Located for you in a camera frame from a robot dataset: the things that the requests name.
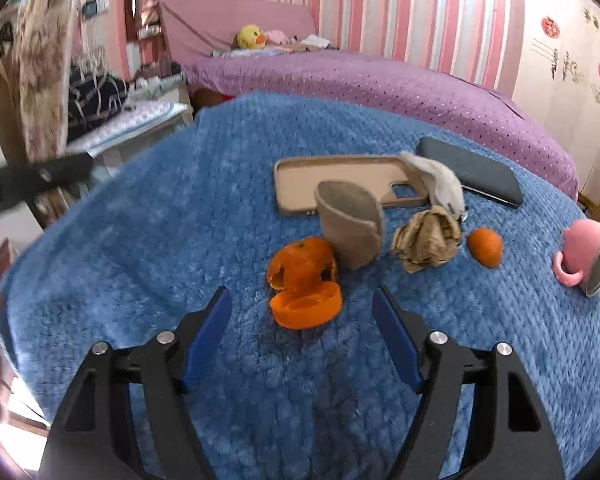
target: pink headboard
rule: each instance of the pink headboard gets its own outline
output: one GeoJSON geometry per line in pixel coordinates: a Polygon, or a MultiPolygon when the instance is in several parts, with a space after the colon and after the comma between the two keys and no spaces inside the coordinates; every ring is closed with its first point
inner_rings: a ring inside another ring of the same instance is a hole
{"type": "Polygon", "coordinates": [[[180,64],[229,50],[238,30],[258,25],[303,40],[315,34],[309,8],[267,0],[160,0],[162,33],[171,59],[180,64]]]}

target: yellow duck plush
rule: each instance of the yellow duck plush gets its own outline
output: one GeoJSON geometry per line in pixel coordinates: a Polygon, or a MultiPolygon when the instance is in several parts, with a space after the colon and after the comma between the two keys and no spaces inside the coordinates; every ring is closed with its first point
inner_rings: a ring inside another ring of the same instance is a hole
{"type": "Polygon", "coordinates": [[[247,25],[240,29],[237,35],[238,46],[240,48],[249,48],[251,50],[264,48],[267,44],[262,29],[257,25],[247,25]]]}

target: beige phone case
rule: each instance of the beige phone case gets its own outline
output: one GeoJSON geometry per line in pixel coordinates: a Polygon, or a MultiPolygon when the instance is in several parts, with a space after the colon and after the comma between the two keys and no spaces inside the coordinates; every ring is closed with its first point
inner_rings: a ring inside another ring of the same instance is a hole
{"type": "Polygon", "coordinates": [[[348,180],[364,187],[382,207],[417,207],[429,194],[418,173],[397,155],[294,156],[273,169],[278,208],[285,216],[315,213],[314,192],[323,180],[348,180]],[[413,187],[417,196],[398,198],[395,184],[413,187]]]}

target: blue gripper pad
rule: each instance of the blue gripper pad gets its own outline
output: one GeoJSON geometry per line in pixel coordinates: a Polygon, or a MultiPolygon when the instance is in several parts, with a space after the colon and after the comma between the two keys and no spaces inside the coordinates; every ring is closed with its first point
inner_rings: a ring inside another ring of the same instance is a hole
{"type": "Polygon", "coordinates": [[[187,349],[187,363],[182,382],[189,390],[200,384],[202,377],[211,366],[214,354],[231,319],[231,293],[224,289],[211,309],[196,338],[187,349]]]}
{"type": "Polygon", "coordinates": [[[374,292],[372,312],[376,325],[389,349],[398,377],[414,392],[419,392],[424,378],[418,364],[418,349],[402,325],[390,299],[381,288],[377,288],[374,292]]]}

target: mug handle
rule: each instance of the mug handle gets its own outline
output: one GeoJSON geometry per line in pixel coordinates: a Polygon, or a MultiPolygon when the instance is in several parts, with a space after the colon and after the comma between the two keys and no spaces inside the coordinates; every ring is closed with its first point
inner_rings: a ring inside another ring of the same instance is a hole
{"type": "Polygon", "coordinates": [[[584,272],[579,270],[575,274],[569,274],[562,270],[562,260],[564,255],[562,251],[558,251],[554,256],[554,276],[564,286],[576,286],[584,278],[584,272]]]}

